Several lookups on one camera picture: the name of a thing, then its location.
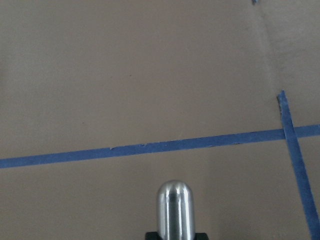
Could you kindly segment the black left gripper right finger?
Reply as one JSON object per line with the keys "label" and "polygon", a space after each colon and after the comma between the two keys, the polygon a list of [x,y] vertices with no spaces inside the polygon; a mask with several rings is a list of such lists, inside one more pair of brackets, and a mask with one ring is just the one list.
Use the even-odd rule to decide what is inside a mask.
{"label": "black left gripper right finger", "polygon": [[208,240],[208,235],[205,232],[197,232],[194,240]]}

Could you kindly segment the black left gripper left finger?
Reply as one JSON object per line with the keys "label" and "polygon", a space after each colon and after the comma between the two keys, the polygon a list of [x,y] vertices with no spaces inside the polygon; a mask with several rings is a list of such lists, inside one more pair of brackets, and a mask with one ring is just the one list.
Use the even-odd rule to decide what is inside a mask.
{"label": "black left gripper left finger", "polygon": [[145,240],[158,240],[158,233],[156,231],[146,232]]}

